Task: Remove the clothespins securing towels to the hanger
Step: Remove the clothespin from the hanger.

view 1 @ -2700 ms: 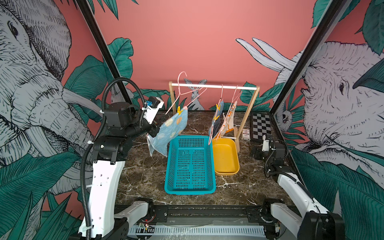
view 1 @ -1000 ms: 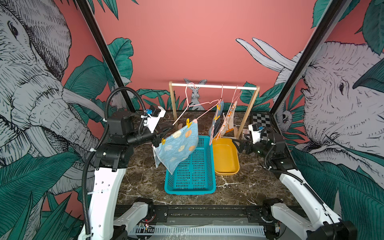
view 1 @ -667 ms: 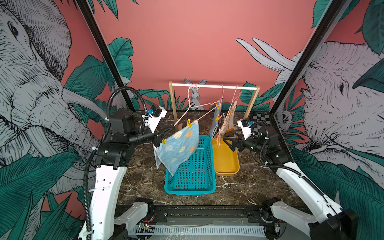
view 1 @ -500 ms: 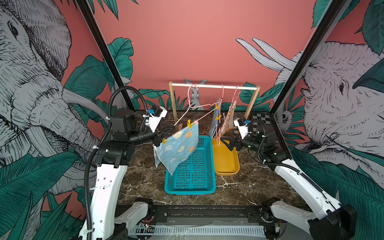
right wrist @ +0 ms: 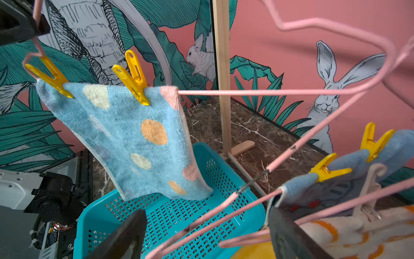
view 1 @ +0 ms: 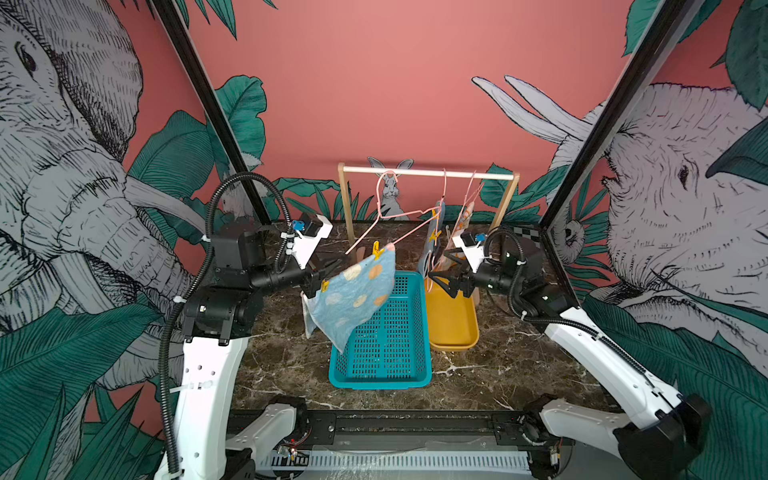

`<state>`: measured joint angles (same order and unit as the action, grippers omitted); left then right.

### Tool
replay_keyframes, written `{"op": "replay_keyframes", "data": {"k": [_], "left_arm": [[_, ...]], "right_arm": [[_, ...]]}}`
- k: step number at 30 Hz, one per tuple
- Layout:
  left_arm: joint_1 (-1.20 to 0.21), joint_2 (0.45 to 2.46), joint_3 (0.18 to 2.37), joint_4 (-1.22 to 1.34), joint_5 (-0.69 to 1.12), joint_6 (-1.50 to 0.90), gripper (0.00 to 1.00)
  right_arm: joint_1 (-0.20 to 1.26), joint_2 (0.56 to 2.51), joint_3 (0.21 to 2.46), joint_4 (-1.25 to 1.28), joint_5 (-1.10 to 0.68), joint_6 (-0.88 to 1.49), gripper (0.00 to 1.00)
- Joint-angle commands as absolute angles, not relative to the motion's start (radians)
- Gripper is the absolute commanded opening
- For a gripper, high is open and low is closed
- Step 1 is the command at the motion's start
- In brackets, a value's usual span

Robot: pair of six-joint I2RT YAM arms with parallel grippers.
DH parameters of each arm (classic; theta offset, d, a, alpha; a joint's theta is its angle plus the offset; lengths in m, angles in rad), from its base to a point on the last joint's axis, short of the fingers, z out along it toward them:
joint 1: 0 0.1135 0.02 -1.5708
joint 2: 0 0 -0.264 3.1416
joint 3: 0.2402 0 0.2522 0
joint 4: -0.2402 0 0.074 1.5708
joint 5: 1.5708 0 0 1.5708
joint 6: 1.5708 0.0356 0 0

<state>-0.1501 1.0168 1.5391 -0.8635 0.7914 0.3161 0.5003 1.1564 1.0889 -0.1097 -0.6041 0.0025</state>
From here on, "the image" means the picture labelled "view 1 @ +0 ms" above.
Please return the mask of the blue dotted towel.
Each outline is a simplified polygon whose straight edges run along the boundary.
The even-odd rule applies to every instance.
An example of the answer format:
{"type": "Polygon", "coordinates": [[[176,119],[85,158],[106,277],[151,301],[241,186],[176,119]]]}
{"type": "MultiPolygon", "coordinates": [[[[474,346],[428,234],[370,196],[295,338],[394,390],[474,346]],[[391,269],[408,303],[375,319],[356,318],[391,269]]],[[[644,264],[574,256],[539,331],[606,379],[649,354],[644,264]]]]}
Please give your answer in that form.
{"type": "Polygon", "coordinates": [[[372,255],[331,278],[326,292],[314,298],[301,295],[305,337],[322,331],[341,353],[353,331],[372,319],[387,302],[395,284],[396,249],[382,248],[379,260],[372,255]]]}

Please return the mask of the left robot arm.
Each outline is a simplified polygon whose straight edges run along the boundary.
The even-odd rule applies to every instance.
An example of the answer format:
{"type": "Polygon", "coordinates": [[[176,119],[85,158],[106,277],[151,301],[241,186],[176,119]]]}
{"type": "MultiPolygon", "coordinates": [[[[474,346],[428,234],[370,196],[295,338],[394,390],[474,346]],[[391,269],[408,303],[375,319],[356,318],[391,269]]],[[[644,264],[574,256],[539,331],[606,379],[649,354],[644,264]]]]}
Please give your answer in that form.
{"type": "Polygon", "coordinates": [[[312,298],[326,288],[340,256],[315,252],[332,229],[321,216],[302,216],[296,229],[277,187],[255,172],[237,173],[215,190],[205,217],[208,250],[192,284],[173,300],[159,347],[165,453],[158,479],[259,479],[258,465],[281,448],[295,450],[311,433],[306,403],[281,397],[233,437],[227,435],[237,372],[267,296],[298,287],[312,298]],[[273,262],[265,257],[264,226],[215,227],[230,186],[255,181],[275,198],[285,227],[273,262]]]}

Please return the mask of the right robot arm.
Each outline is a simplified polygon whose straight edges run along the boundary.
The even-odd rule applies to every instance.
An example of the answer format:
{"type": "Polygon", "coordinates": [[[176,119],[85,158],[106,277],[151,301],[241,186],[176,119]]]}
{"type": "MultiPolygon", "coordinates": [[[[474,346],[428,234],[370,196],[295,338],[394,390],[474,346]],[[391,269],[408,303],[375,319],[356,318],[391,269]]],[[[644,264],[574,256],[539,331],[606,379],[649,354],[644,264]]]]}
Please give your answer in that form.
{"type": "Polygon", "coordinates": [[[569,438],[612,454],[641,479],[674,479],[703,452],[711,407],[683,395],[614,342],[564,287],[547,280],[544,253],[499,226],[487,234],[457,230],[446,270],[428,277],[450,297],[484,289],[507,313],[534,326],[578,361],[617,401],[609,413],[543,396],[527,411],[529,443],[569,438]]]}

